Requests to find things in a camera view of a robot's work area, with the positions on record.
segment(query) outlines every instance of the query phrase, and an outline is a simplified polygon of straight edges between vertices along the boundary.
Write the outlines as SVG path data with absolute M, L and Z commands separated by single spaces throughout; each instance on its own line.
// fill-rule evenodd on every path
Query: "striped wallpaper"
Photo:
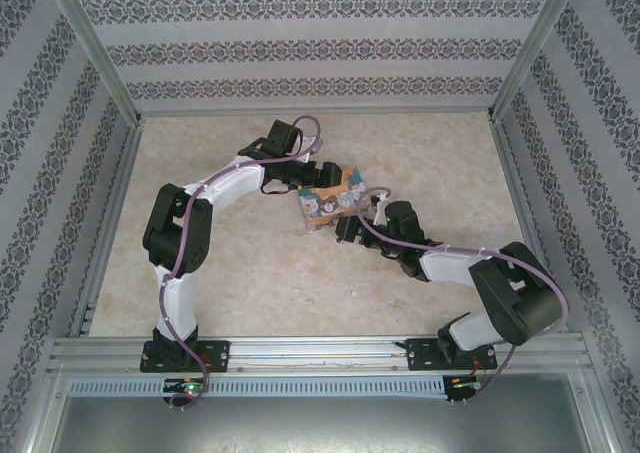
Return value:
M 82 0 L 143 112 L 486 108 L 545 0 Z
M 64 336 L 128 125 L 54 0 L 0 0 L 0 452 Z
M 503 118 L 547 262 L 640 451 L 640 0 L 570 0 Z

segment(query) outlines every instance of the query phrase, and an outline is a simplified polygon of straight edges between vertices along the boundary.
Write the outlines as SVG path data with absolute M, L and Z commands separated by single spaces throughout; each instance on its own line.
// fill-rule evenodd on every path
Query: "beige floor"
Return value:
M 292 121 L 294 117 L 280 117 Z M 225 166 L 272 116 L 147 121 L 92 336 L 149 336 L 158 287 L 142 234 L 158 189 Z M 320 115 L 319 161 L 357 166 L 368 186 L 407 199 L 433 239 L 501 247 L 520 229 L 485 115 Z M 302 123 L 306 134 L 311 123 Z M 472 288 L 425 284 L 331 230 L 305 229 L 295 194 L 250 193 L 216 216 L 198 271 L 202 335 L 426 334 L 480 306 Z

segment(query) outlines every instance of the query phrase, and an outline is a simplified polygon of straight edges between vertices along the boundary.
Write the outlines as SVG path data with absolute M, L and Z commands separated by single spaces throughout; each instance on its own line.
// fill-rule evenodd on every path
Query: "colorful box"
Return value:
M 363 197 L 364 182 L 357 168 L 342 169 L 342 183 L 331 188 L 300 188 L 298 196 L 307 228 L 319 230 L 333 226 L 338 218 L 355 213 L 357 200 L 369 205 L 370 199 Z

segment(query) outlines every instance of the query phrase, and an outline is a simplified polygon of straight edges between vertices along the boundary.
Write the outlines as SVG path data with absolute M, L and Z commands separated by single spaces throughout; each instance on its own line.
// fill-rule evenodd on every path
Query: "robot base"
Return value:
M 229 364 L 229 342 L 198 340 L 198 328 L 185 343 L 202 358 L 210 373 L 226 373 Z M 140 371 L 143 373 L 197 373 L 200 367 L 180 345 L 153 330 L 153 340 L 142 349 Z

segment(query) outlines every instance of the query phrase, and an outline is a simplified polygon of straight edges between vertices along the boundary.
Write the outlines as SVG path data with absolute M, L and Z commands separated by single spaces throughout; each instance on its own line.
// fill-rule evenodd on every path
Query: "white robotic arm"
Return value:
M 250 161 L 248 156 L 236 156 L 230 165 L 238 165 Z M 264 182 L 264 167 L 251 165 L 233 170 L 208 185 L 198 199 L 211 205 L 212 219 L 231 203 L 245 194 L 259 190 Z M 184 187 L 187 195 L 192 195 L 206 180 L 192 183 Z M 162 285 L 170 271 L 164 266 L 156 265 L 158 284 Z M 171 324 L 182 340 L 188 338 L 196 329 L 194 314 L 194 295 L 196 277 L 194 273 L 185 273 L 180 278 L 169 280 L 165 286 L 164 304 Z M 162 315 L 156 326 L 160 334 L 172 338 Z
M 169 331 L 165 319 L 170 321 L 181 340 L 193 340 L 197 337 L 194 274 L 209 251 L 211 227 L 216 214 L 241 196 L 261 189 L 274 179 L 282 181 L 290 189 L 301 185 L 329 187 L 342 181 L 342 170 L 335 163 L 325 162 L 322 169 L 317 169 L 315 161 L 308 161 L 309 153 L 300 159 L 286 162 L 252 165 L 247 163 L 253 160 L 285 158 L 296 146 L 300 151 L 313 145 L 310 153 L 317 153 L 320 144 L 313 137 L 305 138 L 302 131 L 295 126 L 276 120 L 267 138 L 260 138 L 238 152 L 238 156 L 220 170 L 229 170 L 227 173 L 218 173 L 218 177 L 214 174 L 183 188 L 172 184 L 161 188 L 143 238 L 143 246 L 149 252 L 149 260 L 155 266 L 158 283 L 164 285 L 163 306 L 166 316 L 161 313 L 154 330 L 154 339 L 165 342 L 163 338 L 166 338 L 173 342 L 174 335 Z M 185 215 L 190 200 L 193 205 L 189 215 L 183 258 L 177 268 L 177 274 L 171 275 L 170 273 L 176 269 L 183 234 L 183 227 L 175 222 L 175 218 Z
M 358 238 L 359 244 L 380 250 L 383 257 L 397 261 L 407 276 L 417 280 L 449 281 L 478 290 L 484 310 L 456 318 L 438 331 L 439 350 L 449 363 L 467 353 L 472 355 L 470 352 L 484 345 L 498 342 L 521 345 L 562 317 L 560 299 L 549 285 L 514 265 L 513 262 L 526 263 L 548 276 L 522 243 L 510 243 L 493 256 L 490 251 L 485 254 L 465 254 L 455 248 L 450 251 L 442 243 L 425 238 L 408 201 L 388 203 L 383 199 L 377 204 L 376 218 L 363 220 L 368 228 L 357 216 L 341 218 L 336 225 L 338 240 L 355 242 Z M 399 246 L 381 237 L 434 249 Z M 513 262 L 499 258 L 503 255 Z
M 225 168 L 229 170 L 227 173 L 223 174 L 221 170 L 217 175 L 183 188 L 172 184 L 161 188 L 143 238 L 143 246 L 155 266 L 158 282 L 164 286 L 161 303 L 165 314 L 160 315 L 149 348 L 145 344 L 145 351 L 160 358 L 155 362 L 156 366 L 164 364 L 162 367 L 169 369 L 189 367 L 191 359 L 185 354 L 185 347 L 197 342 L 194 273 L 209 251 L 215 214 L 274 179 L 282 181 L 290 189 L 298 186 L 330 187 L 341 183 L 342 170 L 335 163 L 325 162 L 322 169 L 317 169 L 315 161 L 307 161 L 308 155 L 302 161 L 275 162 L 289 156 L 295 146 L 300 145 L 300 151 L 305 144 L 309 144 L 309 139 L 304 139 L 301 130 L 276 120 L 267 138 L 260 138 L 238 152 L 229 165 L 235 168 Z M 251 160 L 271 163 L 240 167 Z M 188 204 L 191 204 L 191 209 L 185 215 Z M 175 221 L 182 217 L 185 217 L 185 222 L 188 217 L 184 235 L 183 226 Z M 415 211 L 407 201 L 379 204 L 376 220 L 367 219 L 366 222 L 387 239 L 414 245 L 441 245 L 425 238 Z M 372 234 L 357 216 L 341 218 L 336 234 L 340 241 L 354 242 L 356 237 L 360 237 L 360 244 L 378 249 L 385 258 L 397 261 L 405 274 L 412 278 L 453 281 L 478 290 L 485 310 L 456 318 L 438 331 L 438 349 L 451 365 L 456 364 L 456 359 L 464 359 L 465 355 L 468 359 L 476 348 L 484 345 L 499 341 L 521 345 L 561 317 L 562 307 L 549 287 L 525 269 L 516 268 L 507 261 L 479 254 L 466 255 L 446 250 L 425 252 L 419 248 L 397 246 Z M 521 243 L 507 245 L 500 252 L 544 271 Z M 175 332 L 170 331 L 167 321 Z

